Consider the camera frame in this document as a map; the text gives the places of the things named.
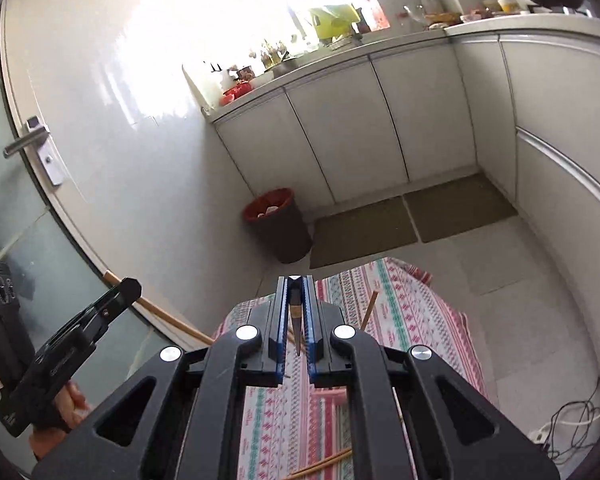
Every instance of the white cable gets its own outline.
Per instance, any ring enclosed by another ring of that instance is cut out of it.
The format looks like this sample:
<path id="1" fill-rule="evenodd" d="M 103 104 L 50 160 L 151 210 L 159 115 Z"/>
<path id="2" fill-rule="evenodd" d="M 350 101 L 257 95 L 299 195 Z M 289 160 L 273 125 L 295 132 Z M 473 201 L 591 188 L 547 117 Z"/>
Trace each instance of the white cable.
<path id="1" fill-rule="evenodd" d="M 568 420 L 557 420 L 555 423 L 563 424 L 564 426 L 586 426 L 587 424 L 594 423 L 599 418 L 600 418 L 600 413 L 597 414 L 595 417 L 590 418 L 589 420 L 583 420 L 582 422 L 569 422 Z M 551 422 L 548 422 L 542 428 L 534 431 L 533 433 L 542 433 L 546 428 L 550 428 L 551 424 L 552 424 Z"/>

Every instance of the human hand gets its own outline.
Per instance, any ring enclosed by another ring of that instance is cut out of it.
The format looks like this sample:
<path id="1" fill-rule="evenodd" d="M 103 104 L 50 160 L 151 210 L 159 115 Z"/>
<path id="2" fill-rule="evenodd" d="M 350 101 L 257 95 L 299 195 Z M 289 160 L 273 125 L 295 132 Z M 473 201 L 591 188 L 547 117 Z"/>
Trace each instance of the human hand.
<path id="1" fill-rule="evenodd" d="M 89 414 L 90 406 L 78 385 L 69 381 L 62 390 L 58 392 L 54 400 L 56 408 L 60 412 L 62 419 L 71 429 L 80 424 Z M 59 428 L 47 428 L 46 430 L 37 430 L 33 428 L 33 433 L 29 437 L 29 446 L 33 454 L 41 459 L 55 446 L 60 444 L 66 437 L 66 433 Z"/>

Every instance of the glass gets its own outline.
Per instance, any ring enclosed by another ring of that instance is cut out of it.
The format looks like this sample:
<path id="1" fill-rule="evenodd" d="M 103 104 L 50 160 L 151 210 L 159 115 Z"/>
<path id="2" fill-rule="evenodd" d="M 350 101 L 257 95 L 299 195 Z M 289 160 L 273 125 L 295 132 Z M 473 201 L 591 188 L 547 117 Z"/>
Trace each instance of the glass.
<path id="1" fill-rule="evenodd" d="M 58 225 L 23 158 L 2 156 L 14 139 L 5 102 L 0 79 L 0 259 L 10 266 L 22 319 L 38 348 L 107 286 Z M 127 311 L 112 323 L 74 379 L 96 405 L 168 343 L 138 314 Z M 0 423 L 0 449 L 27 473 L 36 463 L 27 442 L 30 431 L 16 439 Z"/>

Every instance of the door handle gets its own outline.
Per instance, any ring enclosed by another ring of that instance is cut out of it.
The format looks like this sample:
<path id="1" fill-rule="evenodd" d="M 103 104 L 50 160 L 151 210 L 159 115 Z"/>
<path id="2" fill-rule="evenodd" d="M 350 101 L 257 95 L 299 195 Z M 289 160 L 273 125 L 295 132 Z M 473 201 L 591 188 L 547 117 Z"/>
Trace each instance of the door handle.
<path id="1" fill-rule="evenodd" d="M 46 176 L 49 177 L 51 184 L 60 186 L 67 176 L 67 171 L 48 126 L 41 122 L 38 116 L 33 116 L 27 119 L 23 129 L 27 133 L 5 146 L 2 150 L 4 158 L 9 158 L 15 153 L 21 152 L 27 146 L 35 146 Z"/>

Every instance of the trash can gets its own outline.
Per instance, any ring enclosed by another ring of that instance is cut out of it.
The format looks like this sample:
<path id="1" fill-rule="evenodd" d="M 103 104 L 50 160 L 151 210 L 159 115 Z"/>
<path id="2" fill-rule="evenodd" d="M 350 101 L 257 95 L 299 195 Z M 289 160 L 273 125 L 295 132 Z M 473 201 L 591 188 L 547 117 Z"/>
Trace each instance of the trash can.
<path id="1" fill-rule="evenodd" d="M 274 189 L 257 197 L 244 208 L 242 217 L 282 264 L 301 260 L 311 250 L 313 242 L 309 231 L 302 221 L 294 192 L 288 187 Z"/>

